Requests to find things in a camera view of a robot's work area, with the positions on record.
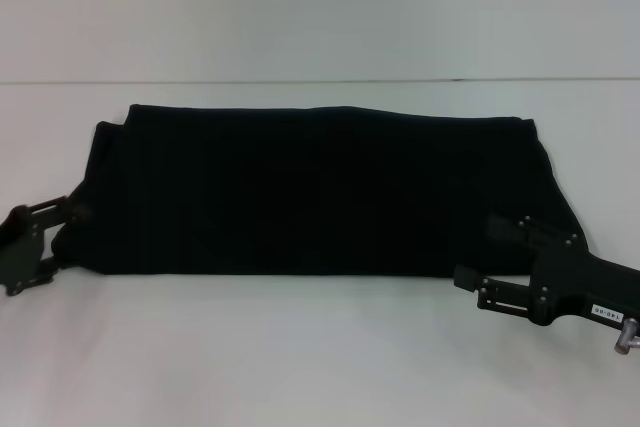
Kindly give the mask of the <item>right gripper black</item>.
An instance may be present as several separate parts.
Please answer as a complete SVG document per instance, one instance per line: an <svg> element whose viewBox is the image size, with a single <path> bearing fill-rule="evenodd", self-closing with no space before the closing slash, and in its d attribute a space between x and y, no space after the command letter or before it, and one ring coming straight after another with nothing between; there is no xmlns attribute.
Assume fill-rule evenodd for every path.
<svg viewBox="0 0 640 427"><path fill-rule="evenodd" d="M530 287L480 275L464 266L454 270L454 285L476 292L477 307L499 313L530 313L548 326L564 316L582 317L620 328L639 319L639 272L606 261L576 244L576 234L525 216L491 216L488 237L496 242L539 250Z"/></svg>

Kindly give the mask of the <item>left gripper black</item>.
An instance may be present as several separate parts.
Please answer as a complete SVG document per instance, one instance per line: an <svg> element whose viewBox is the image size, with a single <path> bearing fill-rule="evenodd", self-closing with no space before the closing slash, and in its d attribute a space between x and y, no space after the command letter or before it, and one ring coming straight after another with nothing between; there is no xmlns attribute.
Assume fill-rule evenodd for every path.
<svg viewBox="0 0 640 427"><path fill-rule="evenodd" d="M13 208L1 223L1 286L9 297L45 285L64 269L55 257L44 259L44 233L58 225L79 225L92 218L91 209L66 196L33 206Z"/></svg>

